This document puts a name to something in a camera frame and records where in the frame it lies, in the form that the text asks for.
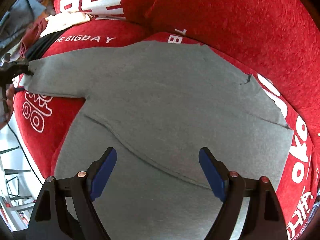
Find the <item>person's left hand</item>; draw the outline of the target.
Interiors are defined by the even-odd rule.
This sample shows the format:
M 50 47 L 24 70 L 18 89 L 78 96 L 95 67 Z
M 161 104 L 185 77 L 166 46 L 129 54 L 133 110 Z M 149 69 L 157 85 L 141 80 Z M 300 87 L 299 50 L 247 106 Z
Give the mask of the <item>person's left hand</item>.
M 6 90 L 7 106 L 9 108 L 9 113 L 7 114 L 7 121 L 10 121 L 11 116 L 14 112 L 14 95 L 15 95 L 14 85 L 10 84 Z

